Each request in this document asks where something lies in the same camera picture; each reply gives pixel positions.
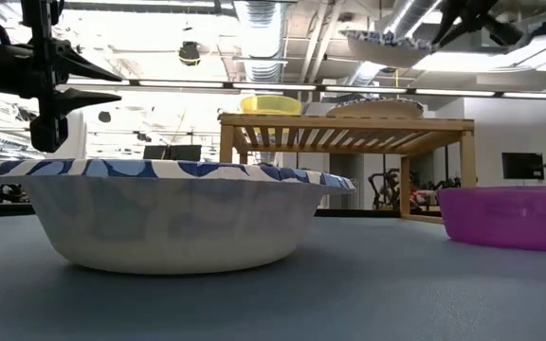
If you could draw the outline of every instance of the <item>table leg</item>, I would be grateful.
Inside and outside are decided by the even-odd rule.
[[[242,165],[247,164],[247,153],[240,153],[239,154],[239,163]]]
[[[477,186],[475,166],[475,137],[473,132],[463,132],[461,136],[461,186],[473,188]]]
[[[399,169],[399,203],[402,217],[410,215],[410,159],[402,157]]]
[[[233,126],[223,125],[220,129],[220,162],[233,162]]]

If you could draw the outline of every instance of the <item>wooden slatted shelf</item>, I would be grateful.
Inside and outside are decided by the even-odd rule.
[[[422,220],[410,215],[411,157],[460,142],[462,184],[476,184],[475,124],[471,119],[237,114],[221,114],[218,118],[221,162],[232,162],[233,148],[241,163],[247,162],[250,151],[401,154],[400,202],[402,217],[406,219]],[[428,222],[439,223],[441,218],[436,221],[428,217]]]

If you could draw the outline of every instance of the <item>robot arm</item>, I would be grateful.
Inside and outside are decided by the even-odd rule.
[[[31,143],[41,152],[54,153],[68,137],[66,115],[87,105],[120,100],[109,94],[56,90],[69,75],[121,81],[73,50],[68,41],[52,38],[64,0],[21,0],[23,25],[31,28],[26,44],[13,45],[0,25],[0,92],[39,100],[40,115],[30,123]]]
[[[482,28],[490,31],[490,38],[499,45],[514,45],[522,33],[510,23],[500,23],[488,12],[499,0],[445,0],[442,4],[442,22],[434,44],[443,47],[460,36]]]

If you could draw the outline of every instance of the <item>paper bowl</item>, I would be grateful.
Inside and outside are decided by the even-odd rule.
[[[134,274],[282,259],[304,238],[323,194],[355,190],[315,171],[163,160],[5,161],[1,182],[26,187],[64,258]]]
[[[326,116],[334,117],[402,117],[423,115],[423,104],[411,99],[354,99],[337,104]]]
[[[343,30],[351,54],[359,61],[398,68],[412,68],[435,47],[424,40],[395,38],[392,33],[381,34],[364,30]]]
[[[438,198],[452,240],[546,251],[546,187],[446,188]]]

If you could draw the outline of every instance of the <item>desk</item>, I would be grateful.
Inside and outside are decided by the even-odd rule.
[[[35,217],[0,218],[0,340],[541,341],[546,253],[450,242],[437,224],[316,218],[277,263],[139,277],[70,265]]]

